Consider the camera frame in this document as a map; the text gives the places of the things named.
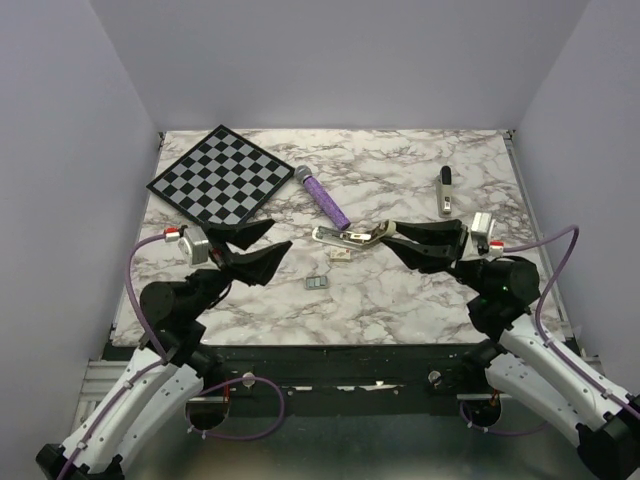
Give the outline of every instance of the marble table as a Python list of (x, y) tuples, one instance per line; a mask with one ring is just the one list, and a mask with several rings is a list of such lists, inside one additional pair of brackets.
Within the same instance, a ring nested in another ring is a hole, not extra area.
[[(237, 130), (293, 167), (309, 165), (352, 221), (352, 230), (386, 220), (439, 221), (435, 178), (443, 165), (453, 171), (454, 217), (470, 222), (476, 211), (492, 212), (497, 235), (507, 245), (533, 240), (531, 221), (500, 132), (453, 130)], [(208, 132), (168, 132), (157, 172), (166, 169)], [(266, 287), (236, 282), (230, 295), (199, 321), (203, 343), (213, 345), (319, 345), (465, 343), (476, 332), (466, 302), (476, 294), (446, 274), (409, 271), (388, 248), (355, 252), (350, 263), (329, 262), (329, 248), (311, 239), (317, 225), (331, 222), (294, 179), (256, 214), (277, 224), (256, 248), (285, 240), (293, 246)], [(140, 238), (167, 226), (189, 223), (150, 195)], [(543, 272), (539, 252), (526, 253)], [(190, 273), (176, 244), (156, 242), (135, 260), (136, 292), (156, 280)], [(327, 275), (330, 288), (308, 291), (303, 279)], [(553, 299), (544, 320), (560, 335)], [(142, 328), (123, 294), (112, 339), (137, 344)]]

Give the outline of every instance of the purple bottle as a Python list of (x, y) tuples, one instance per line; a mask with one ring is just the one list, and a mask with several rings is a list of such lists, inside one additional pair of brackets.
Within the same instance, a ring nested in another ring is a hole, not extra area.
[(299, 166), (296, 168), (294, 175), (298, 181), (302, 183), (305, 190), (309, 192), (309, 195), (311, 195), (316, 203), (320, 205), (322, 211), (327, 214), (338, 230), (345, 230), (346, 228), (349, 228), (351, 222), (345, 214), (342, 213), (342, 210), (340, 210), (340, 207), (336, 205), (336, 202), (331, 199), (322, 185), (313, 178), (309, 167), (306, 165)]

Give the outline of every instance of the black and white checkered board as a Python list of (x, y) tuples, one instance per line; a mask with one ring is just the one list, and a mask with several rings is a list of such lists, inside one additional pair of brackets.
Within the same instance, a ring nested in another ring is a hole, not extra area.
[(293, 168), (220, 125), (147, 188), (202, 222), (244, 223), (293, 175)]

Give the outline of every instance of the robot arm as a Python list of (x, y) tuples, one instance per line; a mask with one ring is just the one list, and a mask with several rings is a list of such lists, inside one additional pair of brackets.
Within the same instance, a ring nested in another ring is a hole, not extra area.
[[(140, 295), (151, 330), (143, 336), (125, 372), (80, 428), (61, 445), (46, 445), (36, 457), (49, 480), (123, 480), (124, 471), (147, 439), (171, 414), (225, 373), (217, 358), (200, 346), (204, 326), (197, 318), (228, 293), (233, 280), (266, 285), (291, 247), (283, 242), (248, 254), (243, 250), (274, 224), (205, 225), (174, 229), (165, 239), (179, 241), (189, 264), (212, 260), (217, 269), (198, 269), (182, 282), (153, 282)], [(150, 341), (154, 336), (156, 342)], [(166, 352), (156, 352), (160, 345)]]
[(538, 330), (529, 309), (540, 298), (537, 269), (522, 257), (502, 257), (492, 229), (486, 213), (476, 214), (470, 229), (459, 220), (396, 222), (411, 241), (381, 242), (410, 269), (447, 272), (478, 292), (467, 307), (474, 327), (490, 339), (482, 365), (489, 385), (554, 425), (596, 477), (628, 478), (640, 467), (640, 396), (593, 370), (544, 327)]

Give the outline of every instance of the gray wall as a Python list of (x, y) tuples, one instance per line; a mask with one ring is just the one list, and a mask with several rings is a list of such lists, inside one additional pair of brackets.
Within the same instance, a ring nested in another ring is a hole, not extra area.
[[(582, 228), (560, 286), (608, 374), (640, 392), (640, 3), (589, 4), (517, 134), (542, 229)], [(565, 245), (551, 248), (557, 263)]]
[(0, 15), (0, 478), (69, 433), (137, 235), (157, 134), (91, 6)]
[(513, 128), (587, 0), (92, 0), (166, 129)]

